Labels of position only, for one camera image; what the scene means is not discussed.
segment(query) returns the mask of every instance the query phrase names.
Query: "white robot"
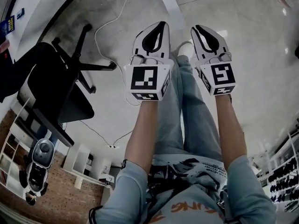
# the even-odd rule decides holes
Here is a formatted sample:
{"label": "white robot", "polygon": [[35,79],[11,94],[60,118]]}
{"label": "white robot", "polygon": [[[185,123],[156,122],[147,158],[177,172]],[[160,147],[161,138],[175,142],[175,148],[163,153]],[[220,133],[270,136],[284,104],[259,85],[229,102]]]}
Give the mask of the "white robot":
{"label": "white robot", "polygon": [[[236,82],[224,38],[200,25],[192,27],[191,35],[198,58],[196,70],[210,95],[231,93]],[[125,68],[127,91],[138,100],[162,100],[174,65],[168,24],[157,22],[142,31],[132,53],[132,62]]]}

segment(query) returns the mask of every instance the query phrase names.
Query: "jeans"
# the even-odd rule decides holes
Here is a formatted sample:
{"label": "jeans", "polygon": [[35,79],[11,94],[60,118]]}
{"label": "jeans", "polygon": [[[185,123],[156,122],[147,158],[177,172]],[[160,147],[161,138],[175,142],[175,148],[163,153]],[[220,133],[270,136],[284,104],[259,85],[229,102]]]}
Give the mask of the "jeans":
{"label": "jeans", "polygon": [[[184,142],[181,111],[185,127]],[[215,122],[202,99],[186,56],[174,60],[171,82],[158,105],[155,154],[193,154],[222,161]]]}

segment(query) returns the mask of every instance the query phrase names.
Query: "shoe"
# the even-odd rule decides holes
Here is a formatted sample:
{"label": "shoe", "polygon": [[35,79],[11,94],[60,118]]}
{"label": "shoe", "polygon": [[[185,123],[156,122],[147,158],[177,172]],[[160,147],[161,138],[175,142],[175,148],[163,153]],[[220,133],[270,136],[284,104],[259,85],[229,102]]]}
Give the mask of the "shoe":
{"label": "shoe", "polygon": [[178,50],[178,56],[186,56],[190,60],[194,54],[194,46],[192,43],[187,42],[182,45]]}

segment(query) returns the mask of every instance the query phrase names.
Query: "office chair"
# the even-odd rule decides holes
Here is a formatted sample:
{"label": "office chair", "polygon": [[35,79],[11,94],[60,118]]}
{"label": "office chair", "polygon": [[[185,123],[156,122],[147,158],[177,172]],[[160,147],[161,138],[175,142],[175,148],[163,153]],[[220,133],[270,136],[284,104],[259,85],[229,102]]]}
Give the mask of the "office chair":
{"label": "office chair", "polygon": [[28,78],[28,86],[36,98],[32,110],[40,121],[66,146],[71,147],[74,141],[62,129],[61,123],[90,119],[94,111],[83,92],[75,84],[79,80],[89,93],[95,93],[94,86],[89,87],[82,70],[114,70],[114,63],[107,66],[83,64],[79,61],[85,35],[91,25],[84,26],[72,57],[58,45],[60,40],[52,41],[58,55],[57,62],[45,61],[36,65]]}

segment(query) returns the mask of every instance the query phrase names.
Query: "floor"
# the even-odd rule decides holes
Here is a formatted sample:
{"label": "floor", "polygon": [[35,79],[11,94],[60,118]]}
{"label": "floor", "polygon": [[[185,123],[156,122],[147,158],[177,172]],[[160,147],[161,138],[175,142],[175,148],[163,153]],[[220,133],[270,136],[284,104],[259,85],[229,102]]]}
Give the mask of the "floor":
{"label": "floor", "polygon": [[[61,14],[44,41],[61,38],[61,46],[72,54],[82,27],[91,23],[81,62],[109,64],[94,42],[94,31],[116,18],[124,0],[74,0]],[[238,87],[232,94],[233,105],[245,133],[248,155],[261,155],[286,137],[286,131],[298,115],[299,61],[294,49],[299,40],[298,14],[285,10],[276,0],[177,0],[186,21],[184,30],[171,28],[171,50],[191,39],[190,28],[196,24],[208,26],[222,34],[232,53]],[[136,35],[157,22],[169,22],[162,0],[128,0],[119,20],[97,33],[101,52],[117,60],[120,66],[130,62]],[[97,87],[88,94],[95,111],[86,124],[104,136],[109,144],[130,132],[135,124],[138,107],[127,104],[119,69],[93,71],[86,77]],[[205,102],[215,120],[214,98],[196,76]],[[134,97],[127,99],[136,104]],[[94,131],[81,122],[69,123],[67,133],[93,152],[109,157],[114,165],[122,162],[129,135],[110,148]]]}

